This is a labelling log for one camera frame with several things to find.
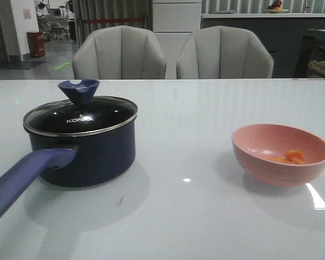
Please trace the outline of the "right beige chair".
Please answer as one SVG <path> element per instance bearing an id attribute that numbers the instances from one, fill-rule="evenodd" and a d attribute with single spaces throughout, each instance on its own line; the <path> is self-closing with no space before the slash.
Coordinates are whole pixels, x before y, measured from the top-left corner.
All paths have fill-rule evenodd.
<path id="1" fill-rule="evenodd" d="M 222 25 L 191 32 L 176 62 L 177 79 L 269 79 L 273 69 L 255 33 Z"/>

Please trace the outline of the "glass lid blue knob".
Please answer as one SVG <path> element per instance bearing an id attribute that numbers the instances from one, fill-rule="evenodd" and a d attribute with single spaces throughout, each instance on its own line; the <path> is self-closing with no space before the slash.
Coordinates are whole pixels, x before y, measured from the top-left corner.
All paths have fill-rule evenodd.
<path id="1" fill-rule="evenodd" d="M 46 137 L 82 137 L 122 127 L 137 117 L 137 105 L 116 96 L 96 96 L 100 81 L 63 81 L 66 99 L 40 105 L 23 118 L 26 131 Z"/>

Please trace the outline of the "red trash bin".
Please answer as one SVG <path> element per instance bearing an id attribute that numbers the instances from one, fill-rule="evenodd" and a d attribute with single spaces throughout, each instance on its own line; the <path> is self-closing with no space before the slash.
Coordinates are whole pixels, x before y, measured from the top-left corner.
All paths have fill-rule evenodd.
<path id="1" fill-rule="evenodd" d="M 40 58 L 45 56 L 45 48 L 44 48 L 42 32 L 39 31 L 27 32 L 27 40 L 28 40 L 31 57 Z"/>

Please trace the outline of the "orange ham slices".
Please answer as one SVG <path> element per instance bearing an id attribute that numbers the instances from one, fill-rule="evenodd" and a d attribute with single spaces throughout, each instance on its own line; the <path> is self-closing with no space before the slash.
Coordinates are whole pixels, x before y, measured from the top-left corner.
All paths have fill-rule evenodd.
<path id="1" fill-rule="evenodd" d="M 284 153 L 284 156 L 272 156 L 266 155 L 263 157 L 266 160 L 270 160 L 276 163 L 282 164 L 295 164 L 295 165 L 303 165 L 305 164 L 304 155 L 301 151 L 291 149 Z"/>

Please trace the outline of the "dark counter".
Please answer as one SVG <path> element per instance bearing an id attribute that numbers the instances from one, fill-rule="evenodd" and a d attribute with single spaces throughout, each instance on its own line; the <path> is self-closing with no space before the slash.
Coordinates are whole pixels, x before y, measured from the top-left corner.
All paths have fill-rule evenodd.
<path id="1" fill-rule="evenodd" d="M 308 63 L 325 60 L 325 14 L 209 14 L 202 28 L 224 25 L 254 32 L 274 59 L 274 78 L 307 77 Z"/>

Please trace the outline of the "fruit plate on counter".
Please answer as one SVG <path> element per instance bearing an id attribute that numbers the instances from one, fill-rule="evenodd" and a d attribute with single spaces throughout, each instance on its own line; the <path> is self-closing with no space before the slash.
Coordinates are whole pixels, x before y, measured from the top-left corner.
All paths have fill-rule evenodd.
<path id="1" fill-rule="evenodd" d="M 286 13 L 289 9 L 282 8 L 283 2 L 281 0 L 274 0 L 267 8 L 264 10 L 266 13 L 269 14 L 280 14 Z"/>

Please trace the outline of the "dark blue saucepan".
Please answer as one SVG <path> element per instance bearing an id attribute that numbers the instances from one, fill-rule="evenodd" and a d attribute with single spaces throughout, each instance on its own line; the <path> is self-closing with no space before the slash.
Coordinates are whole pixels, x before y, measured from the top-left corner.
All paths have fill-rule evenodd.
<path id="1" fill-rule="evenodd" d="M 124 173 L 135 159 L 134 122 L 80 137 L 50 137 L 25 130 L 32 151 L 0 177 L 0 218 L 37 177 L 57 186 L 87 187 Z"/>

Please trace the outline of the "left beige chair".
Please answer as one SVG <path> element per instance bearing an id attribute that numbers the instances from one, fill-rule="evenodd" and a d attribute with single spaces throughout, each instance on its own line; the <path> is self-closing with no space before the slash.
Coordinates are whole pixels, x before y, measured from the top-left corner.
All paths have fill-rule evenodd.
<path id="1" fill-rule="evenodd" d="M 160 80 L 166 59 L 154 32 L 126 25 L 99 29 L 73 58 L 75 79 Z"/>

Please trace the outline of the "white cabinet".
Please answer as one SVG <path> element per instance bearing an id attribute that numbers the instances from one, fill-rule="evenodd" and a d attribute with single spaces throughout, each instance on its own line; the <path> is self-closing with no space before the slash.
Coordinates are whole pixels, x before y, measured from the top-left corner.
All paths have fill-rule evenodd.
<path id="1" fill-rule="evenodd" d="M 190 32 L 200 29 L 202 1 L 153 1 L 152 29 L 164 52 L 165 77 L 176 78 L 176 62 Z"/>

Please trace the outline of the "beige chair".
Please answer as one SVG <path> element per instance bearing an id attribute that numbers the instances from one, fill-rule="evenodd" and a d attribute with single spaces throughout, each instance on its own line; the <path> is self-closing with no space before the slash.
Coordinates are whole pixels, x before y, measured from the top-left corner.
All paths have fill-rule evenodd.
<path id="1" fill-rule="evenodd" d="M 273 69 L 255 33 L 222 25 L 191 32 L 176 62 L 177 79 L 269 79 Z"/>
<path id="2" fill-rule="evenodd" d="M 126 25 L 99 29 L 73 58 L 75 79 L 160 80 L 166 59 L 154 32 Z"/>

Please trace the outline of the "pink bowl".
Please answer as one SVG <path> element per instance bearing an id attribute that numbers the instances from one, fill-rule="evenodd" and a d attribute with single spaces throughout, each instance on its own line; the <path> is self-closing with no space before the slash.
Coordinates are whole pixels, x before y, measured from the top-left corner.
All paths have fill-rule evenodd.
<path id="1" fill-rule="evenodd" d="M 325 168 L 325 141 L 285 125 L 259 123 L 242 126 L 231 136 L 241 168 L 255 179 L 274 186 L 300 186 L 316 179 Z M 289 150 L 302 153 L 303 164 L 268 158 L 284 157 Z"/>

